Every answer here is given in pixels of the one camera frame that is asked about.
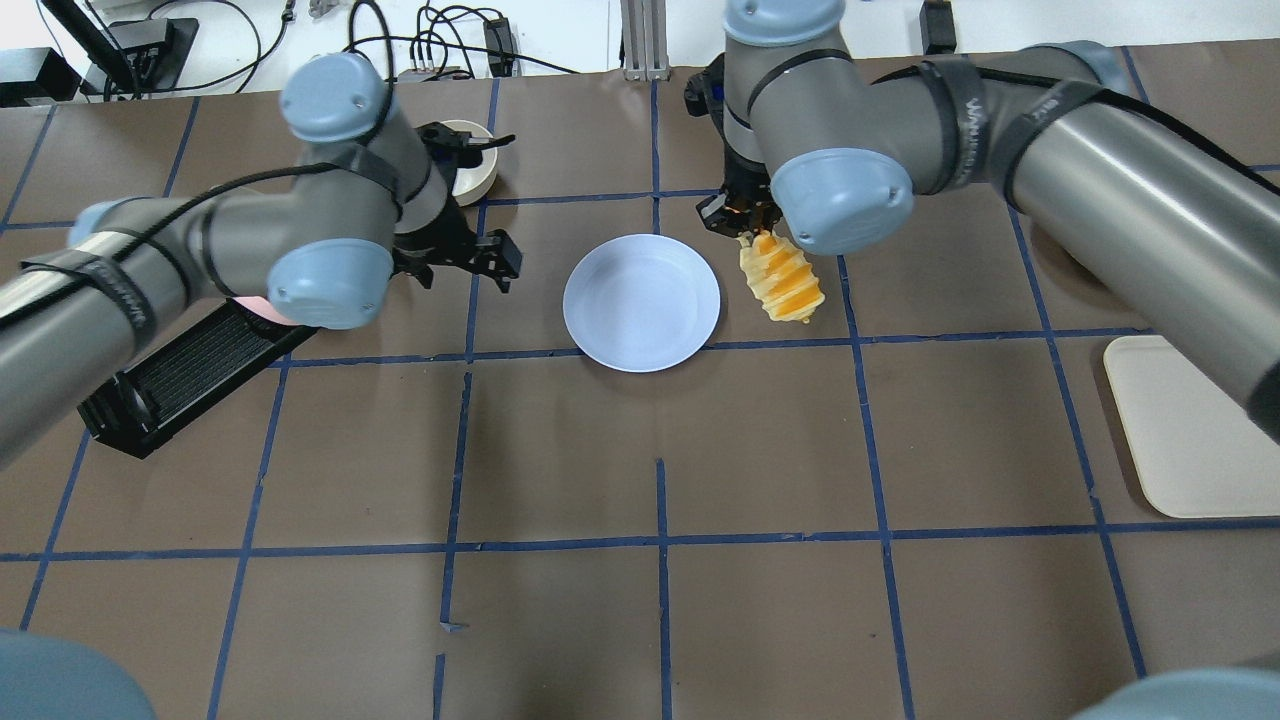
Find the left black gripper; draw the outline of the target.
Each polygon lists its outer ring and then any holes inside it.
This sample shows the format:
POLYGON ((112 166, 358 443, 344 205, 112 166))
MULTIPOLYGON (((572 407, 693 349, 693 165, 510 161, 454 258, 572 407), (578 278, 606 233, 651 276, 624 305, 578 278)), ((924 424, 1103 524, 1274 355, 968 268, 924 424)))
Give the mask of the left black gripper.
MULTIPOLYGON (((421 126, 420 138, 436 164, 453 167, 480 167, 485 151, 516 141, 515 135, 483 137, 442 122, 421 126)), ((411 275, 421 286, 433 283, 434 266, 454 266, 489 277, 500 293, 508 293, 511 283, 520 278, 524 254, 506 231, 479 234, 458 202, 449 197, 426 225, 396 234, 392 260, 394 273, 411 275)))

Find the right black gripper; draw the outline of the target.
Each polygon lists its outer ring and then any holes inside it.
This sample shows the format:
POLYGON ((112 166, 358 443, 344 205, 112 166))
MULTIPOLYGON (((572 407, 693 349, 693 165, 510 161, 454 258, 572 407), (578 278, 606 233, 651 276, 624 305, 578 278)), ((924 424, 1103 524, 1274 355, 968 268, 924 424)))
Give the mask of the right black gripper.
POLYGON ((726 237, 772 232, 785 218, 763 167, 726 165, 716 195, 696 205, 704 228, 726 237))

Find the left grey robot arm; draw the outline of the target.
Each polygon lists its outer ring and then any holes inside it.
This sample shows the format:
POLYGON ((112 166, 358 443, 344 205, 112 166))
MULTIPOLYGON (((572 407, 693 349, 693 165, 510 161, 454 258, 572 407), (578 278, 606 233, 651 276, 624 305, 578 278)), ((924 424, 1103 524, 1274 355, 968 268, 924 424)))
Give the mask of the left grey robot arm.
POLYGON ((457 167, 509 137, 472 142, 413 127, 392 79, 355 53, 307 61, 279 97, 300 164, 192 199, 87 208, 67 246, 3 286, 3 464, 9 465, 202 299, 260 297, 289 322, 352 331, 380 314, 390 279, 434 266, 507 292, 522 254, 479 234, 456 200, 457 167))

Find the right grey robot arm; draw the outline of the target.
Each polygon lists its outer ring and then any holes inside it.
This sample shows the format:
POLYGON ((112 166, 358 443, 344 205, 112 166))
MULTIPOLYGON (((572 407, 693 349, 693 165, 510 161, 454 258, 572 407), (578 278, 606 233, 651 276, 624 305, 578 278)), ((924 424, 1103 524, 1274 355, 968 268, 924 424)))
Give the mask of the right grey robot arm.
POLYGON ((987 183, 1277 436, 1277 187, 1128 92, 1110 47, 1023 49, 982 65, 924 56, 873 82, 841 1, 731 1, 724 51, 684 91, 724 147, 705 228, 785 222, 849 255, 916 199, 987 183))

